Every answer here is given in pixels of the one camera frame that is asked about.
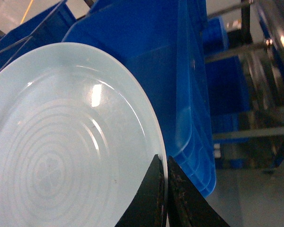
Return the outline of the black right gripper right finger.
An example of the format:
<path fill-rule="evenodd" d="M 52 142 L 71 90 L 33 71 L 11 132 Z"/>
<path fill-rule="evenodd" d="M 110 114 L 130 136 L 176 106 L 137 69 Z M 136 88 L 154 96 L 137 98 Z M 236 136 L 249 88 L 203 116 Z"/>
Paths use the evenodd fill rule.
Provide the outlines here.
<path fill-rule="evenodd" d="M 228 227 L 175 159 L 168 157 L 168 219 L 171 227 Z"/>

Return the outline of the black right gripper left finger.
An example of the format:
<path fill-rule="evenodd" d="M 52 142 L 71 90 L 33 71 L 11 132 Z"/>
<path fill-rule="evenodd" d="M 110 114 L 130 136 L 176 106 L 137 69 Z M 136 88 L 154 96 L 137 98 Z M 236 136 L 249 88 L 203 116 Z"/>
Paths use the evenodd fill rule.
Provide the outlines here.
<path fill-rule="evenodd" d="M 163 164 L 155 155 L 129 207 L 117 227 L 161 227 L 164 219 Z"/>

